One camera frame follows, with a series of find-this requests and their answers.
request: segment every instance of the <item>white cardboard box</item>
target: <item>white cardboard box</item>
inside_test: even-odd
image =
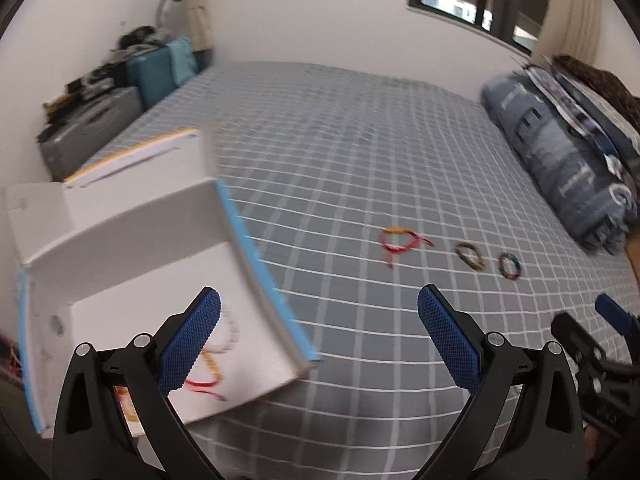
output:
[[[65,183],[5,191],[23,271],[19,343],[36,430],[52,437],[74,348],[119,348],[155,333],[203,286],[222,316],[188,379],[169,395],[185,422],[299,377],[319,357],[248,238],[221,180],[213,135],[161,136]],[[121,399],[133,435],[143,433]]]

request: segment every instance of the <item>blue gripper pad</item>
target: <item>blue gripper pad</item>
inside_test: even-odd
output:
[[[600,314],[620,335],[631,335],[634,318],[606,294],[596,298],[596,312]]]
[[[418,294],[418,316],[442,356],[453,381],[473,395],[480,387],[480,357],[447,308],[425,286]]]
[[[202,347],[220,319],[220,296],[210,289],[200,298],[159,358],[158,388],[166,397],[184,384]]]

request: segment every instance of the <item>metal screw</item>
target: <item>metal screw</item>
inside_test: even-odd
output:
[[[562,353],[562,347],[555,341],[549,343],[548,348],[552,354],[560,355]]]
[[[494,346],[502,346],[504,345],[504,338],[502,337],[501,334],[498,334],[497,332],[491,332],[487,337],[486,337],[487,341],[489,343],[491,343]]]
[[[87,343],[82,343],[81,345],[78,345],[78,348],[76,348],[76,354],[87,355],[90,349],[91,347]]]
[[[140,335],[137,335],[136,338],[133,340],[133,345],[137,346],[138,348],[144,348],[150,342],[151,342],[151,338],[149,337],[148,334],[140,334]]]

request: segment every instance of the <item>red bracelet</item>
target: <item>red bracelet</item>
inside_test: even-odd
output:
[[[411,240],[409,240],[409,243],[407,245],[390,245],[386,242],[386,235],[391,235],[391,234],[394,234],[394,235],[406,234],[411,237]],[[429,244],[431,247],[434,247],[434,243],[431,240],[423,236],[420,236],[415,231],[411,231],[411,229],[405,229],[404,227],[394,226],[394,227],[387,227],[385,229],[382,229],[382,231],[380,231],[379,240],[380,240],[380,244],[385,248],[385,251],[386,251],[385,261],[389,267],[394,266],[394,260],[393,260],[394,254],[404,253],[409,249],[413,249],[420,242],[425,242]]]

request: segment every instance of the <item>multicolored bracelet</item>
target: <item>multicolored bracelet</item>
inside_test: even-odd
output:
[[[474,252],[474,254],[476,255],[476,257],[478,258],[478,260],[477,261],[473,261],[469,256],[467,256],[465,253],[463,253],[462,249],[471,249]],[[458,255],[458,257],[463,262],[465,262],[473,270],[483,270],[484,269],[484,258],[482,257],[482,253],[472,243],[470,243],[470,242],[460,242],[458,245],[456,245],[456,254]]]
[[[504,269],[504,261],[511,260],[516,267],[516,272],[511,274]],[[522,275],[522,265],[519,259],[511,253],[501,253],[498,256],[498,270],[506,280],[517,280]]]

